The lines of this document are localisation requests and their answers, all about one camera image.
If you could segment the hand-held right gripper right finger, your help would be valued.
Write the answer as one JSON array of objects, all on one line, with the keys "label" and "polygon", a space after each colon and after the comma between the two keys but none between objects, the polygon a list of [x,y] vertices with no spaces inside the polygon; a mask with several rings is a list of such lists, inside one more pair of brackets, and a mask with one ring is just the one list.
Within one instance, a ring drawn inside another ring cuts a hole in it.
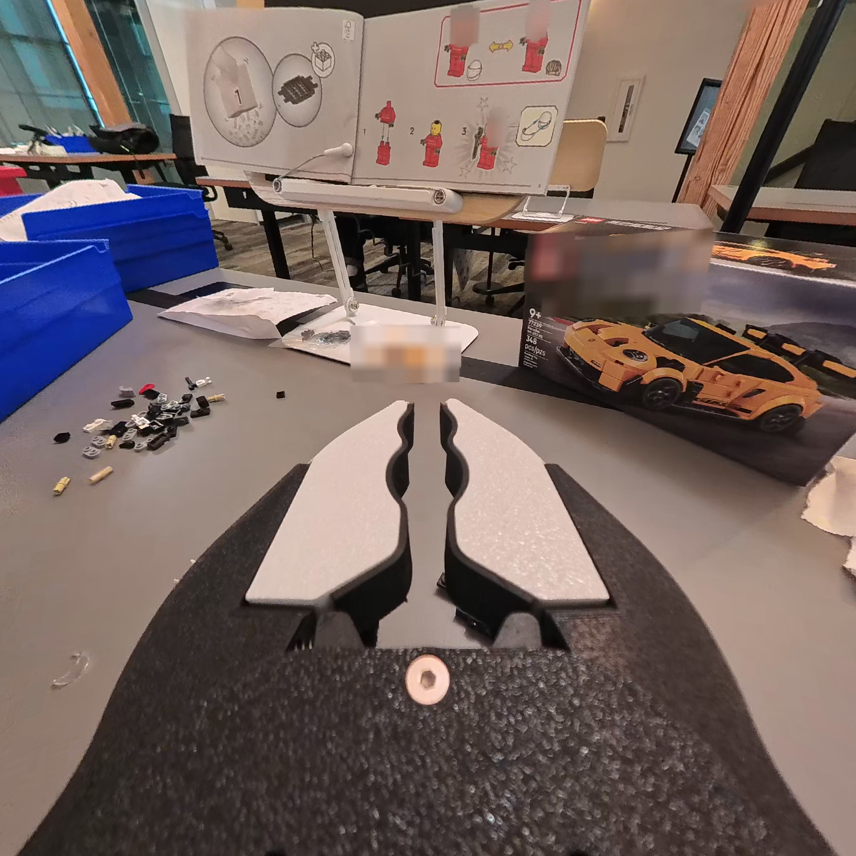
[{"label": "hand-held right gripper right finger", "polygon": [[508,429],[458,399],[440,407],[446,454],[444,572],[449,594],[495,639],[509,615],[548,636],[555,611],[610,607],[606,582],[545,461]]}]

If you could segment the black bag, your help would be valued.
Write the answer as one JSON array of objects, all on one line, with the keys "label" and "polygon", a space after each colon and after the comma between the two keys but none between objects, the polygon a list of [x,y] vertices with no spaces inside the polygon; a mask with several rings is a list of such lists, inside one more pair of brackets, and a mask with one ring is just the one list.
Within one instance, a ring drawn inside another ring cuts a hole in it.
[{"label": "black bag", "polygon": [[91,125],[91,133],[86,137],[95,152],[108,155],[147,155],[156,152],[160,146],[156,131],[142,123],[109,127]]}]

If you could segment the clear bag of small parts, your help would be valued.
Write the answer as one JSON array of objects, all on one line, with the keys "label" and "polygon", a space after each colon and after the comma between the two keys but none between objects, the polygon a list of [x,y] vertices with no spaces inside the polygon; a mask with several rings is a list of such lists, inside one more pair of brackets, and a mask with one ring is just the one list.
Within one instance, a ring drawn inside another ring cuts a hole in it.
[{"label": "clear bag of small parts", "polygon": [[323,329],[302,326],[291,330],[280,339],[274,340],[269,348],[290,349],[350,366],[352,332],[353,327],[351,325],[339,325]]}]

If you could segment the wooden pillar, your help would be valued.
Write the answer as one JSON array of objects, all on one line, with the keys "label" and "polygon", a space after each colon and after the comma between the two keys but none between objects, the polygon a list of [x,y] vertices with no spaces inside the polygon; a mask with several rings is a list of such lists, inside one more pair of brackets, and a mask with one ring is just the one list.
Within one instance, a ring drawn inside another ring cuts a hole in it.
[{"label": "wooden pillar", "polygon": [[130,122],[128,107],[86,2],[51,1],[50,4],[101,123],[113,126]]},{"label": "wooden pillar", "polygon": [[761,108],[776,80],[808,1],[755,2],[722,81],[680,203],[716,215],[714,186],[729,185]]}]

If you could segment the white printed paper bag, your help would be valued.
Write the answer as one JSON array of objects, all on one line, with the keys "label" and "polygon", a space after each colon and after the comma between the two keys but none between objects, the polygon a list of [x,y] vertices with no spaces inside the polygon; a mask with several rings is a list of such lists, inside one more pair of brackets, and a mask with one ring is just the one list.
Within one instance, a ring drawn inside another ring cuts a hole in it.
[{"label": "white printed paper bag", "polygon": [[165,309],[159,317],[250,340],[281,338],[302,319],[336,307],[328,294],[274,288],[226,288]]},{"label": "white printed paper bag", "polygon": [[811,487],[801,518],[816,528],[849,541],[844,570],[855,578],[855,460],[837,455]]},{"label": "white printed paper bag", "polygon": [[47,193],[1,198],[1,241],[27,241],[23,216],[43,210],[95,206],[140,198],[111,179],[66,182]]}]

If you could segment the black toy car box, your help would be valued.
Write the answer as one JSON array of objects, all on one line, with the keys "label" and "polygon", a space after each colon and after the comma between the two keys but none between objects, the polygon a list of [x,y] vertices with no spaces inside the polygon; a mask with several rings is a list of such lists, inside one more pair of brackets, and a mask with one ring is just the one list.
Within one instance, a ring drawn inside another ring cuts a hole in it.
[{"label": "black toy car box", "polygon": [[571,198],[528,230],[519,367],[798,486],[854,444],[854,230],[716,233]]}]

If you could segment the framed wall picture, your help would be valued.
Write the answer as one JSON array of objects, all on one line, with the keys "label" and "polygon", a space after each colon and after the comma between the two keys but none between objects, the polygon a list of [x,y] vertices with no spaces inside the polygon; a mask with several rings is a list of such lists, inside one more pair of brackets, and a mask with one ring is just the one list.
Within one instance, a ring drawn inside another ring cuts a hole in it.
[{"label": "framed wall picture", "polygon": [[620,81],[609,136],[612,142],[629,141],[645,82],[645,76],[626,78]]}]

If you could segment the black studded toy plate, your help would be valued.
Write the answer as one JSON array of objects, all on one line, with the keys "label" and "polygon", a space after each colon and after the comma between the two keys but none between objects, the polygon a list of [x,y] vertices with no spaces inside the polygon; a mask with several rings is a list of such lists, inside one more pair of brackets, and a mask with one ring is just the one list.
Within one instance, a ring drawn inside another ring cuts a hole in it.
[{"label": "black studded toy plate", "polygon": [[465,625],[469,630],[471,630],[475,634],[479,634],[488,639],[494,638],[494,633],[491,632],[490,628],[483,622],[480,621],[477,617],[470,615],[469,613],[462,610],[457,603],[452,599],[449,594],[448,587],[446,585],[446,576],[445,572],[442,572],[436,582],[437,594],[444,597],[447,601],[455,605],[455,620]]}]

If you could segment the black slanted pole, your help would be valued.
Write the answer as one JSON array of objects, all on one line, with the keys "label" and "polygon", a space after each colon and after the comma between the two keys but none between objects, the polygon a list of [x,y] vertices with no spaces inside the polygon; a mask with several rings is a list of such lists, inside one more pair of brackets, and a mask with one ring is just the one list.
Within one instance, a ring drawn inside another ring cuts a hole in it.
[{"label": "black slanted pole", "polygon": [[846,6],[846,1],[819,3],[723,219],[722,233],[738,234],[742,230],[757,193],[764,186],[773,158]]}]

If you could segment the blue plastic bin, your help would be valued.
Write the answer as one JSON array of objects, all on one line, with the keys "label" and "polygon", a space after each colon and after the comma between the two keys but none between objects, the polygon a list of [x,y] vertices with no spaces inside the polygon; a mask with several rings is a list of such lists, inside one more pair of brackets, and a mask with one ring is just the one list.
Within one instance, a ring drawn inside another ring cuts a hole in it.
[{"label": "blue plastic bin", "polygon": [[133,319],[106,240],[1,244],[1,419]]},{"label": "blue plastic bin", "polygon": [[218,268],[210,217],[199,190],[138,185],[130,194],[138,198],[25,213],[26,237],[107,241],[126,293]]}]

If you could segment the grey top table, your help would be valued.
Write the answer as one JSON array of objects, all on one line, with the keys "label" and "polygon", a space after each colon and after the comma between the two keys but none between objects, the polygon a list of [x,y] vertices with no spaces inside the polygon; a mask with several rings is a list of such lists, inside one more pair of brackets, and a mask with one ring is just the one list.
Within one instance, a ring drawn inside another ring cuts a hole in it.
[{"label": "grey top table", "polygon": [[855,226],[855,192],[795,187],[761,187],[747,222],[796,222]]}]

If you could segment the pile of small toy bricks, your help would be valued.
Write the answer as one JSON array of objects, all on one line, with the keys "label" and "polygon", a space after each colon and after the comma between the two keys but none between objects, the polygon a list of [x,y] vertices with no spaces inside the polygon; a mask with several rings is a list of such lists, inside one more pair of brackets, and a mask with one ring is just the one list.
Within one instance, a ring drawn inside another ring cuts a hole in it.
[{"label": "pile of small toy bricks", "polygon": [[259,473],[273,480],[291,403],[282,383],[258,389],[223,377],[202,388],[158,379],[138,394],[99,381],[63,384],[29,428],[27,483],[56,497],[107,483],[111,498],[125,490],[176,503],[241,493]]}]

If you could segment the black wall screen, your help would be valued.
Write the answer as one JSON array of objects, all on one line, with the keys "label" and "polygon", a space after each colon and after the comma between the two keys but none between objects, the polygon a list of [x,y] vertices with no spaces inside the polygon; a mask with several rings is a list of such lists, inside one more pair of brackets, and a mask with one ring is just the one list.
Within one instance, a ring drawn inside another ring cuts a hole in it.
[{"label": "black wall screen", "polygon": [[700,146],[705,128],[711,119],[722,80],[705,78],[695,96],[690,113],[679,135],[675,154],[693,156]]}]

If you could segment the wooden top table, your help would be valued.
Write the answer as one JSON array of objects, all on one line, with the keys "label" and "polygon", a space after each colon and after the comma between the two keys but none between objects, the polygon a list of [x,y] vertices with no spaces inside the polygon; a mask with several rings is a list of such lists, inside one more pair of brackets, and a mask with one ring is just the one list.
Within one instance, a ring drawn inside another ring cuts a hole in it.
[{"label": "wooden top table", "polygon": [[145,155],[110,155],[102,153],[65,153],[63,155],[37,155],[3,152],[2,165],[21,167],[25,177],[44,181],[50,189],[60,184],[81,179],[93,179],[94,169],[107,170],[122,177],[126,185],[150,184],[146,173],[154,169],[161,182],[165,182],[163,164],[174,162],[172,152]]}]

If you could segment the grey desk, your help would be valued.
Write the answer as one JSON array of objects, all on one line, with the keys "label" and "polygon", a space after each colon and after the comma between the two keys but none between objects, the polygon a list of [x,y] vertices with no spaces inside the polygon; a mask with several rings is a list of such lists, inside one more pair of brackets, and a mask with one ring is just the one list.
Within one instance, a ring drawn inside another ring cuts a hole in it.
[{"label": "grey desk", "polygon": [[[476,379],[353,383],[323,358],[134,319],[2,423],[2,854],[16,854],[83,757],[144,629],[177,580],[294,465],[394,400],[415,405],[408,601],[380,623],[387,647],[481,647],[437,594],[449,494],[439,407],[464,401],[560,465],[672,574],[740,685],[783,779],[839,854],[854,854],[854,581],[848,545],[801,518],[805,492],[622,412]],[[107,483],[63,497],[27,480],[33,418],[63,384],[140,392],[164,379],[200,388],[282,383],[285,446],[273,480],[176,503],[110,497]],[[70,655],[90,657],[50,688]]]}]

